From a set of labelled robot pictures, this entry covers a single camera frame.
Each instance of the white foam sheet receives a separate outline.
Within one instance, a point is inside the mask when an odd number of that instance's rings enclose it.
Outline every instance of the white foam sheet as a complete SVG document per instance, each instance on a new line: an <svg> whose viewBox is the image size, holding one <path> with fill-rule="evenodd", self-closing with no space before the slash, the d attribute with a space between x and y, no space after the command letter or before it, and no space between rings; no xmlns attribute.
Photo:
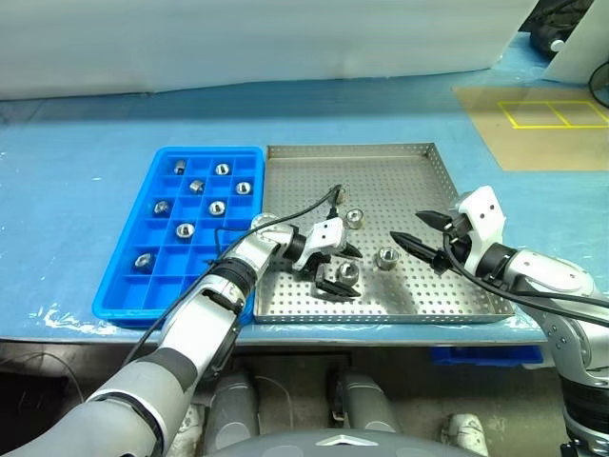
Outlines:
<svg viewBox="0 0 609 457"><path fill-rule="evenodd" d="M0 98L488 68L536 0L4 0Z"/></svg>
<svg viewBox="0 0 609 457"><path fill-rule="evenodd" d="M609 61L609 0L597 0L552 59L544 79L585 84L592 72Z"/></svg>

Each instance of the blue box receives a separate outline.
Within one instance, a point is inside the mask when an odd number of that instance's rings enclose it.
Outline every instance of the blue box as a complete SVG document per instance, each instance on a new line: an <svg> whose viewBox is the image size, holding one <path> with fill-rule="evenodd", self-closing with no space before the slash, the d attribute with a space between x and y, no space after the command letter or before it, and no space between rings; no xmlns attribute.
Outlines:
<svg viewBox="0 0 609 457"><path fill-rule="evenodd" d="M174 172L178 160L186 161L183 174ZM228 164L229 174L217 175L219 164ZM259 148L158 150L93 299L93 314L123 327L148 327L207 270L208 263L217 258L218 248L224 250L249 229L252 218L262 210L264 177L265 159ZM205 188L194 194L189 185L197 179L205 182ZM249 195L237 193L241 182L251 185ZM217 200L226 204L222 216L208 211L209 204ZM154 214L160 201L170 204L168 214ZM195 227L189 242L175 234L182 223ZM217 228L240 231L217 230L220 246L216 247ZM144 253L155 257L151 272L133 265ZM242 325L251 322L253 303L250 296L239 319Z"/></svg>
<svg viewBox="0 0 609 457"><path fill-rule="evenodd" d="M471 348L431 348L436 365L478 365L481 367L517 367L543 362L537 346L499 346Z"/></svg>

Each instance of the metal nut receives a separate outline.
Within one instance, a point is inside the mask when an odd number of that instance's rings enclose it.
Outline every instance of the metal nut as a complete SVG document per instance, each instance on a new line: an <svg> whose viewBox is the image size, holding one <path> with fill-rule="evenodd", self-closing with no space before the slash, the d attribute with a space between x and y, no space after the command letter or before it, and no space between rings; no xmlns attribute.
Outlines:
<svg viewBox="0 0 609 457"><path fill-rule="evenodd" d="M178 240L183 242L189 242L194 235L194 226L189 223L180 224L175 229L175 236L178 237Z"/></svg>
<svg viewBox="0 0 609 457"><path fill-rule="evenodd" d="M346 188L345 187L341 187L339 189L339 194L336 197L336 204L340 205L341 203L344 202L344 200L346 200Z"/></svg>
<svg viewBox="0 0 609 457"><path fill-rule="evenodd" d="M360 279L360 269L353 262L343 262L336 272L336 279L347 286L355 286Z"/></svg>
<svg viewBox="0 0 609 457"><path fill-rule="evenodd" d="M133 269L140 273L151 274L155 260L154 254L146 252L135 259L135 262L133 262Z"/></svg>
<svg viewBox="0 0 609 457"><path fill-rule="evenodd" d="M154 205L154 215L158 217L168 217L171 212L171 203L167 200L161 200Z"/></svg>
<svg viewBox="0 0 609 457"><path fill-rule="evenodd" d="M176 160L173 165L173 172L175 174L184 174L185 169L187 169L187 161L184 159Z"/></svg>
<svg viewBox="0 0 609 457"><path fill-rule="evenodd" d="M390 270L398 265L400 254L393 248L380 248L377 252L377 266L380 269Z"/></svg>
<svg viewBox="0 0 609 457"><path fill-rule="evenodd" d="M344 219L350 229L361 229L363 226L363 211L357 208L350 209Z"/></svg>
<svg viewBox="0 0 609 457"><path fill-rule="evenodd" d="M249 184L247 181L244 181L242 183L237 184L235 190L239 195L248 195L251 192L251 184Z"/></svg>
<svg viewBox="0 0 609 457"><path fill-rule="evenodd" d="M206 188L206 183L204 183L200 179L195 179L190 183L190 186L188 186L188 188L192 193L203 193L203 189Z"/></svg>
<svg viewBox="0 0 609 457"><path fill-rule="evenodd" d="M230 173L230 165L229 164L218 164L216 166L216 174L224 176L225 174Z"/></svg>
<svg viewBox="0 0 609 457"><path fill-rule="evenodd" d="M222 216L226 211L225 202L220 200L216 200L215 202L211 202L209 204L209 214L212 216Z"/></svg>

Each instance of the perforated metal tray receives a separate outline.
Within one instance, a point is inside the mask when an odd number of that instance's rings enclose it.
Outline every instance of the perforated metal tray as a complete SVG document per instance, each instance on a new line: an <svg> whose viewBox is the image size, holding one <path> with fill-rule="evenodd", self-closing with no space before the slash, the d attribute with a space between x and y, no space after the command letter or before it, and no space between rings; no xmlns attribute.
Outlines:
<svg viewBox="0 0 609 457"><path fill-rule="evenodd" d="M310 282L277 262L257 289L258 322L487 323L513 315L509 302L450 271L438 277L389 236L390 230L405 231L430 246L441 244L441 235L415 216L421 209L446 211L457 197L434 144L268 148L264 211L283 216L306 208L336 184L348 188L341 215L352 208L364 213L363 228L349 231L349 242L363 254L355 287L362 296L338 303L315 298ZM324 206L297 224L306 229L327 210ZM374 261L385 246L401 255L390 271L379 270ZM326 268L329 279L342 261L334 258Z"/></svg>

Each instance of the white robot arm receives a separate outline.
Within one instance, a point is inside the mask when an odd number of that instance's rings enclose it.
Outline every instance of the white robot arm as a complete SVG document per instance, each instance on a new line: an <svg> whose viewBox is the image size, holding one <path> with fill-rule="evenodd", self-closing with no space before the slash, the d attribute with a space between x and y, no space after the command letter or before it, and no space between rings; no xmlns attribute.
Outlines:
<svg viewBox="0 0 609 457"><path fill-rule="evenodd" d="M335 187L295 215L256 217L252 228L171 307L152 353L122 367L51 430L8 455L164 455L199 380L223 368L239 332L237 319L271 259L283 257L301 270L315 264L317 255L340 252L361 257L346 242L346 229L336 212L335 194L340 189ZM306 235L285 223L330 197L334 204L327 219ZM349 287L339 292L357 294Z"/></svg>
<svg viewBox="0 0 609 457"><path fill-rule="evenodd" d="M560 375L572 439L563 455L609 456L609 302L590 274L571 262L503 245L505 217L488 186L464 195L453 215L417 215L443 233L442 249L391 232L402 248L439 274L452 269L521 304L543 329Z"/></svg>

